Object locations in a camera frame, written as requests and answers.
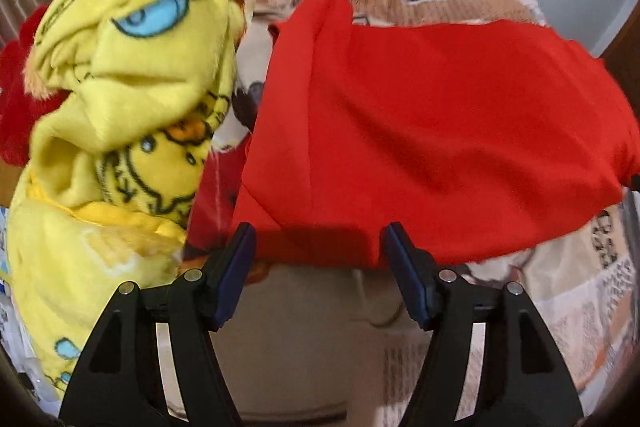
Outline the red zip jacket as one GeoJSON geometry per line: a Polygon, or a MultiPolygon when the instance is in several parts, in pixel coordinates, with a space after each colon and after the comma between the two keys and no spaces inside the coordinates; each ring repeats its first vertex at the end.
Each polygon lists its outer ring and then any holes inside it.
{"type": "Polygon", "coordinates": [[[272,53],[233,222],[259,260],[374,269],[385,225],[456,265],[556,239],[619,202],[639,125],[602,63],[553,29],[357,24],[304,0],[272,53]]]}

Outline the newspaper print bed quilt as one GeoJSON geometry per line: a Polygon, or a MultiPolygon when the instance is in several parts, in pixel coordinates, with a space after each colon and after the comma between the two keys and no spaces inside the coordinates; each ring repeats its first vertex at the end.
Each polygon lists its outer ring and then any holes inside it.
{"type": "Polygon", "coordinates": [[[582,426],[570,351],[608,278],[639,125],[602,63],[510,20],[384,27],[302,0],[272,46],[233,220],[253,247],[215,343],[220,383],[183,392],[216,426],[582,426]]]}

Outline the red fluffy garment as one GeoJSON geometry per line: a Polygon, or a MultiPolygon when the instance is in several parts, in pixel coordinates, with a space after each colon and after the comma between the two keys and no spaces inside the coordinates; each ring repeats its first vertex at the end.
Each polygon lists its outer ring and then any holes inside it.
{"type": "Polygon", "coordinates": [[[30,135],[36,121],[58,109],[68,97],[66,91],[58,91],[49,98],[36,100],[25,91],[24,66],[47,7],[38,6],[21,24],[18,37],[1,51],[1,158],[12,166],[27,164],[30,135]]]}

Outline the yellow cartoon fleece blanket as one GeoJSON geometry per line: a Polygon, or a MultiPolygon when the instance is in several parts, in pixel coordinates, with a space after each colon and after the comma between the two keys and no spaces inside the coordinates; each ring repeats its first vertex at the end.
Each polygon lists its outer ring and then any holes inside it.
{"type": "Polygon", "coordinates": [[[61,399],[116,287],[175,280],[247,0],[53,0],[26,60],[40,117],[6,218],[1,275],[27,373],[61,399]]]}

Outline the brown wooden door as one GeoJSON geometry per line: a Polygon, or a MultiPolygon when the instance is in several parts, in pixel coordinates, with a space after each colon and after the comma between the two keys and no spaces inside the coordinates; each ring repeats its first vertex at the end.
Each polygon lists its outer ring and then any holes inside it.
{"type": "Polygon", "coordinates": [[[601,55],[605,68],[624,92],[634,115],[640,115],[640,4],[601,55]]]}

